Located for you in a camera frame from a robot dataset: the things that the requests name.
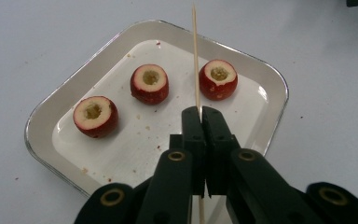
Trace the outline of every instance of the apple flesh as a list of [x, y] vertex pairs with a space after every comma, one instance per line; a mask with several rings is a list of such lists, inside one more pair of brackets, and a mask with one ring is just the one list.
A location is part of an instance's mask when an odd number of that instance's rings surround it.
[[131, 95], [147, 105], [157, 105], [168, 97], [168, 76], [156, 64], [139, 66], [131, 77]]
[[92, 138], [103, 138], [118, 124], [115, 104], [104, 96], [92, 96], [82, 100], [73, 115], [75, 126], [83, 134]]
[[199, 72], [200, 91], [213, 101], [227, 99], [237, 88], [238, 76], [234, 67], [223, 60], [206, 63]]

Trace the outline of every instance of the white surface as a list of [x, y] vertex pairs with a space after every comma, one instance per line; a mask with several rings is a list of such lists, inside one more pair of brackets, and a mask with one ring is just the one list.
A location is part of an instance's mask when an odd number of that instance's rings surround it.
[[[71, 223], [86, 198], [26, 150], [41, 100], [113, 35], [159, 19], [191, 30], [190, 1], [0, 1], [0, 223]], [[358, 7], [345, 1], [196, 2], [198, 32], [260, 58], [290, 98], [268, 152], [305, 190], [327, 181], [358, 197]]]

